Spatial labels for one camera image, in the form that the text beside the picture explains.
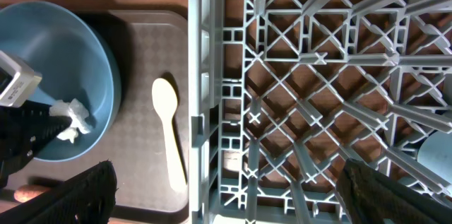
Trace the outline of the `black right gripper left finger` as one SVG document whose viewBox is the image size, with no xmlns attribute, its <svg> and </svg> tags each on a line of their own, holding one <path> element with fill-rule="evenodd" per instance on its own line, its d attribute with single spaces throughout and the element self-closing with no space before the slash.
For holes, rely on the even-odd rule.
<svg viewBox="0 0 452 224">
<path fill-rule="evenodd" d="M 117 176 L 102 161 L 1 214 L 1 224 L 108 223 L 116 205 Z"/>
</svg>

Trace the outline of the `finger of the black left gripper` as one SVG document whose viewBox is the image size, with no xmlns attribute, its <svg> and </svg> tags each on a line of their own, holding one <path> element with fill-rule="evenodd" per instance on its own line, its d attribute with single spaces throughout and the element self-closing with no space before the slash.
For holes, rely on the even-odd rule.
<svg viewBox="0 0 452 224">
<path fill-rule="evenodd" d="M 71 118 L 51 116 L 50 106 L 26 101 L 20 107 L 1 108 L 1 188 L 50 141 L 69 128 Z"/>
</svg>

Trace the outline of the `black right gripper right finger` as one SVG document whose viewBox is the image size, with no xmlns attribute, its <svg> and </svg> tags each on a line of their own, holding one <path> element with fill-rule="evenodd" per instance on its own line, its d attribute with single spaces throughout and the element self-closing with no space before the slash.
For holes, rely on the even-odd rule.
<svg viewBox="0 0 452 224">
<path fill-rule="evenodd" d="M 451 208 L 349 158 L 335 195 L 351 223 L 450 223 Z"/>
</svg>

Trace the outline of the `white tissue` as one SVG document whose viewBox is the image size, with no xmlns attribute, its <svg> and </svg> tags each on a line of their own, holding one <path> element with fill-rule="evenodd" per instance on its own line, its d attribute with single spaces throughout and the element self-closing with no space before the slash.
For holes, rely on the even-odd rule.
<svg viewBox="0 0 452 224">
<path fill-rule="evenodd" d="M 52 117 L 68 117 L 71 124 L 56 137 L 62 141 L 74 143 L 79 133 L 89 134 L 93 127 L 87 123 L 86 119 L 90 116 L 89 111 L 76 98 L 71 102 L 57 100 L 49 109 L 49 115 Z"/>
</svg>

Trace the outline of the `light blue plastic cup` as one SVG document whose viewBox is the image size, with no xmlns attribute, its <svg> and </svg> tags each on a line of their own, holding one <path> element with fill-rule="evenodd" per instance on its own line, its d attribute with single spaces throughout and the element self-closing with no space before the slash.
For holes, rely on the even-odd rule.
<svg viewBox="0 0 452 224">
<path fill-rule="evenodd" d="M 417 161 L 451 183 L 451 134 L 435 132 L 420 146 Z"/>
</svg>

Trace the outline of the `grey plastic dishwasher rack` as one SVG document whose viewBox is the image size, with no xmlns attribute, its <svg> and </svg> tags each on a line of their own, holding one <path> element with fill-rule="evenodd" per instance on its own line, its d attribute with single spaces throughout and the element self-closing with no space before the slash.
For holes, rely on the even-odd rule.
<svg viewBox="0 0 452 224">
<path fill-rule="evenodd" d="M 346 223 L 356 159 L 451 205 L 451 0 L 188 0 L 189 222 Z"/>
</svg>

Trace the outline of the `orange carrot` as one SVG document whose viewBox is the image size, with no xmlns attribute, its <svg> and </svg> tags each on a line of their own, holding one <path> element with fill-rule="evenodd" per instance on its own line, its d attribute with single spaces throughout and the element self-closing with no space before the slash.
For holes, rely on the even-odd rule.
<svg viewBox="0 0 452 224">
<path fill-rule="evenodd" d="M 13 197 L 16 201 L 25 203 L 26 201 L 34 199 L 35 197 L 45 193 L 46 191 L 49 191 L 49 187 L 35 184 L 26 184 L 15 190 Z"/>
</svg>

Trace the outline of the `dark brown serving tray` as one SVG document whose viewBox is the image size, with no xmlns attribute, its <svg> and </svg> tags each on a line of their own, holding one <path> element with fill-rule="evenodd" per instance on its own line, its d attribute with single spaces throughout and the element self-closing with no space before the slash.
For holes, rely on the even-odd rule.
<svg viewBox="0 0 452 224">
<path fill-rule="evenodd" d="M 169 184 L 161 121 L 151 88 L 165 78 L 178 95 L 174 129 L 179 151 L 189 155 L 187 20 L 171 11 L 84 11 L 81 18 L 107 42 L 119 65 L 122 99 L 113 125 L 86 154 L 62 163 L 34 160 L 1 191 L 1 210 L 16 206 L 26 184 L 55 187 L 103 160 L 110 160 L 118 189 L 112 219 L 121 223 L 185 223 L 188 191 Z"/>
</svg>

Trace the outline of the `dark blue plate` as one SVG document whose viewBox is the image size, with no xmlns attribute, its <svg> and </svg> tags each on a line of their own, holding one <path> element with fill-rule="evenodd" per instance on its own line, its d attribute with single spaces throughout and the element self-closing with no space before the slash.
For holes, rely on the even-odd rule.
<svg viewBox="0 0 452 224">
<path fill-rule="evenodd" d="M 7 6 L 1 10 L 1 51 L 42 74 L 31 101 L 51 105 L 77 99 L 89 111 L 89 134 L 80 134 L 74 143 L 52 140 L 38 160 L 78 158 L 111 127 L 121 102 L 119 68 L 108 44 L 80 17 L 46 1 Z"/>
</svg>

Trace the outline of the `pale yellow plastic spoon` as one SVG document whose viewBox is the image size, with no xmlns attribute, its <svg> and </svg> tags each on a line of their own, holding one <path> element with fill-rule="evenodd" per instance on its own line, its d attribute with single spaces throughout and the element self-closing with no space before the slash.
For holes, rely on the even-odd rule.
<svg viewBox="0 0 452 224">
<path fill-rule="evenodd" d="M 166 79 L 157 78 L 152 85 L 152 100 L 162 123 L 169 185 L 174 191 L 182 192 L 186 189 L 186 178 L 172 124 L 178 106 L 177 94 Z"/>
</svg>

